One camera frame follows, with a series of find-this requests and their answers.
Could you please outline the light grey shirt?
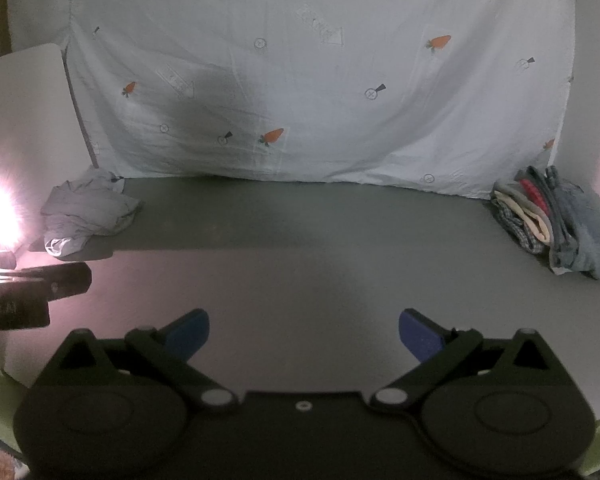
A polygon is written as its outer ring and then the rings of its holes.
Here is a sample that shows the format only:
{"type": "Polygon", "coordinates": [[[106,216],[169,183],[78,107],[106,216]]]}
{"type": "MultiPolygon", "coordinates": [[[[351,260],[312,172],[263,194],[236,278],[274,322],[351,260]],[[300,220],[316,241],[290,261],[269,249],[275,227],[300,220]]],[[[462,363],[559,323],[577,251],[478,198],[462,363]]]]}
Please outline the light grey shirt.
{"type": "Polygon", "coordinates": [[[122,177],[95,167],[79,179],[54,186],[41,208],[45,251],[67,258],[94,236],[113,236],[128,228],[143,202],[124,189],[122,177]]]}

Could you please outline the cream folded garment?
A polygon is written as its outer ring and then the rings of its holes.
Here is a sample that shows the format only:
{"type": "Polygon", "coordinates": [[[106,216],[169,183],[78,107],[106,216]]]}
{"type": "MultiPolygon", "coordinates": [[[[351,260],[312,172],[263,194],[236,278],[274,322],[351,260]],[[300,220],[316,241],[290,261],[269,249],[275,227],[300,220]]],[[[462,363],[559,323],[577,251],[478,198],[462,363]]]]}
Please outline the cream folded garment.
{"type": "Polygon", "coordinates": [[[504,197],[502,198],[502,202],[509,206],[509,209],[513,211],[519,218],[521,218],[522,222],[528,226],[537,240],[544,245],[550,244],[552,241],[550,229],[548,228],[546,222],[538,214],[529,209],[521,207],[512,198],[504,197]]]}

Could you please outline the white board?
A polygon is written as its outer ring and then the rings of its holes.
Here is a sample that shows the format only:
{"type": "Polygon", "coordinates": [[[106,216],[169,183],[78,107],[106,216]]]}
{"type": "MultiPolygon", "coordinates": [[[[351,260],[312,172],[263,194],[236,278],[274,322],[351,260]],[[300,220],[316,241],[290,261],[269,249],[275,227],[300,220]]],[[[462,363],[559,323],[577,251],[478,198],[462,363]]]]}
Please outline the white board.
{"type": "Polygon", "coordinates": [[[40,210],[53,187],[91,164],[59,47],[1,56],[0,176],[16,189],[23,211],[21,246],[42,235],[40,210]]]}

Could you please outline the grey folded garment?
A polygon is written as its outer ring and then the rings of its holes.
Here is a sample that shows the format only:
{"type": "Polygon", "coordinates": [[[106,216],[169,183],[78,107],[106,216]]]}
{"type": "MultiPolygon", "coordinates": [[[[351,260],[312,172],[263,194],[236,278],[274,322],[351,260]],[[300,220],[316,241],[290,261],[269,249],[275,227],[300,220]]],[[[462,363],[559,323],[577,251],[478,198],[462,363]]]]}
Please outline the grey folded garment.
{"type": "Polygon", "coordinates": [[[498,180],[494,183],[492,191],[498,191],[512,198],[519,206],[537,214],[545,223],[550,224],[550,219],[545,211],[527,196],[522,186],[517,182],[506,182],[498,180]]]}

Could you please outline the red folded garment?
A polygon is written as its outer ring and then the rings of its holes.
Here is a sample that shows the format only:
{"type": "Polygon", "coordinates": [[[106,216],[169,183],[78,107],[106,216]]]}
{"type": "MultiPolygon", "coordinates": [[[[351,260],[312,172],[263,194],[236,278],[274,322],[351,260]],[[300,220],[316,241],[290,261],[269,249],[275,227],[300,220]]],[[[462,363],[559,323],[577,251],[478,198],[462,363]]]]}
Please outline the red folded garment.
{"type": "Polygon", "coordinates": [[[548,208],[547,202],[541,190],[529,179],[520,179],[518,183],[524,189],[524,192],[527,194],[528,199],[538,206],[544,214],[547,216],[550,214],[550,208],[548,208]]]}

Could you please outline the blue-grey fleece garment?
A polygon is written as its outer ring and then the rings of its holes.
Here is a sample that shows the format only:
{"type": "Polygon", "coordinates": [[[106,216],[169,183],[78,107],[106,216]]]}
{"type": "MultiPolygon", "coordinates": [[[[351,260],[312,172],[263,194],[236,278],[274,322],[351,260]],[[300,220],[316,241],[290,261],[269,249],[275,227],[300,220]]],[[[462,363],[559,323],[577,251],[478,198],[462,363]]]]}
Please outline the blue-grey fleece garment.
{"type": "Polygon", "coordinates": [[[600,196],[567,179],[559,180],[555,194],[570,236],[560,263],[569,271],[600,281],[600,196]]]}

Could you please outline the white carrot print backdrop sheet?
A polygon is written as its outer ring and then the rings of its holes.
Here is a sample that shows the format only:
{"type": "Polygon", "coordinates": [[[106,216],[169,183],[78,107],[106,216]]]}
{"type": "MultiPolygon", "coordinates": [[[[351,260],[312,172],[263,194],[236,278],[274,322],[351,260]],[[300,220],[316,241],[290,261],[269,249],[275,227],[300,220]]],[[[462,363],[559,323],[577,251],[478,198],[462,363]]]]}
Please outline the white carrot print backdrop sheet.
{"type": "Polygon", "coordinates": [[[574,0],[7,0],[57,44],[96,162],[125,177],[486,197],[547,162],[574,0]]]}

